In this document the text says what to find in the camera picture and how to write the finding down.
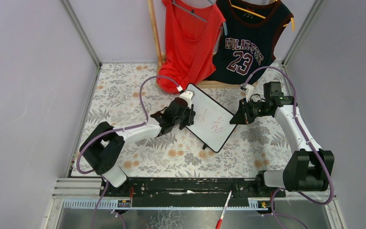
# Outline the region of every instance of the black jersey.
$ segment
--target black jersey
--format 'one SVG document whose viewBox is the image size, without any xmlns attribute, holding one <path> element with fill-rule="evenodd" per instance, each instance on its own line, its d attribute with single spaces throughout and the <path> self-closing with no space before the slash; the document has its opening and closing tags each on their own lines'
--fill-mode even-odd
<svg viewBox="0 0 366 229">
<path fill-rule="evenodd" d="M 269 5 L 254 5 L 242 0 L 231 0 L 231 3 L 266 18 L 233 8 L 229 0 L 217 0 L 226 19 L 228 35 L 220 39 L 218 52 L 213 57 L 216 70 L 207 80 L 242 84 L 255 69 L 273 63 L 274 47 L 285 28 L 283 25 L 289 23 L 293 15 L 280 0 Z M 249 83 L 256 82 L 264 71 L 258 71 Z"/>
</svg>

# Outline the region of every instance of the floral tablecloth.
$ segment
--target floral tablecloth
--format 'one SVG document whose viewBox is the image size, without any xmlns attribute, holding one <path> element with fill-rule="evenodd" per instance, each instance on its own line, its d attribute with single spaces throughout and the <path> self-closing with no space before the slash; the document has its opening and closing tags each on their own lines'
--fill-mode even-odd
<svg viewBox="0 0 366 229">
<path fill-rule="evenodd" d="M 139 87 L 148 77 L 156 75 L 156 64 L 104 64 L 81 136 L 82 144 L 100 122 L 127 125 L 145 119 L 139 103 Z M 263 94 L 263 84 L 281 81 L 275 70 L 267 70 L 254 93 Z M 239 89 L 204 89 L 232 113 L 244 98 Z M 175 95 L 163 92 L 149 81 L 143 90 L 149 114 L 167 106 Z M 272 117 L 257 118 L 250 125 L 239 125 L 219 153 L 202 150 L 203 143 L 189 130 L 177 127 L 164 136 L 144 139 L 124 146 L 117 164 L 131 177 L 255 177 L 259 170 L 282 169 L 291 157 L 287 139 Z M 82 170 L 89 164 L 82 158 Z M 82 175 L 72 165 L 71 176 Z"/>
</svg>

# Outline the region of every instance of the basketball jersey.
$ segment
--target basketball jersey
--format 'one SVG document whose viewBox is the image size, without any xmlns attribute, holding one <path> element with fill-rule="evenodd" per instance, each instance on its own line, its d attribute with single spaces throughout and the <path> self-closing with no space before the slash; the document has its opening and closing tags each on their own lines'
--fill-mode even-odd
<svg viewBox="0 0 366 229">
<path fill-rule="evenodd" d="M 215 71 L 213 50 L 225 19 L 215 4 L 194 8 L 175 0 L 180 7 L 207 20 L 202 21 L 173 5 L 172 0 L 162 2 L 166 6 L 166 62 L 159 75 L 171 77 L 186 89 L 189 83 L 198 83 Z M 157 78 L 156 81 L 164 91 L 178 93 L 170 80 Z"/>
<path fill-rule="evenodd" d="M 254 5 L 242 0 L 231 0 L 231 3 L 266 18 L 235 9 L 229 0 L 217 0 L 226 19 L 228 35 L 220 39 L 218 52 L 213 57 L 216 71 L 207 80 L 242 84 L 255 69 L 273 63 L 274 47 L 285 28 L 283 25 L 288 24 L 293 15 L 280 0 L 269 5 Z M 256 82 L 264 71 L 256 72 L 249 84 Z"/>
</svg>

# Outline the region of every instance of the gray wall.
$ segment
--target gray wall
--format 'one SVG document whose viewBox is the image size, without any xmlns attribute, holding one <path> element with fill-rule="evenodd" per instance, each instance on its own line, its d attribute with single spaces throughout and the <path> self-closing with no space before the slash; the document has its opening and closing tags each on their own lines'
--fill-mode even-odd
<svg viewBox="0 0 366 229">
<path fill-rule="evenodd" d="M 194 7 L 207 7 L 207 0 L 183 0 Z M 245 0 L 266 5 L 272 0 Z M 315 0 L 284 0 L 294 14 L 295 32 L 288 26 L 275 49 L 277 60 L 287 54 Z M 156 61 L 147 0 L 70 0 L 92 46 L 102 62 Z M 159 40 L 165 53 L 165 13 L 162 0 L 153 0 Z"/>
<path fill-rule="evenodd" d="M 366 1 L 326 1 L 288 69 L 305 123 L 335 154 L 346 224 L 366 228 Z"/>
<path fill-rule="evenodd" d="M 94 75 L 58 0 L 0 1 L 0 229 L 40 226 Z"/>
</svg>

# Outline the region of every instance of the marker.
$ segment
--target marker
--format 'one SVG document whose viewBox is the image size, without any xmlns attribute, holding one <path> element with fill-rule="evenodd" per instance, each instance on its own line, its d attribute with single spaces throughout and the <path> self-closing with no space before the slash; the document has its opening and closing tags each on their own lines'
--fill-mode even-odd
<svg viewBox="0 0 366 229">
<path fill-rule="evenodd" d="M 226 202 L 225 202 L 225 206 L 224 206 L 224 208 L 222 210 L 221 217 L 218 220 L 217 226 L 215 226 L 215 229 L 220 229 L 220 226 L 222 224 L 222 219 L 224 218 L 224 214 L 225 214 L 226 208 L 228 207 L 228 202 L 229 202 L 229 199 L 231 198 L 231 195 L 232 195 L 232 190 L 229 192 L 228 198 L 226 199 Z"/>
</svg>

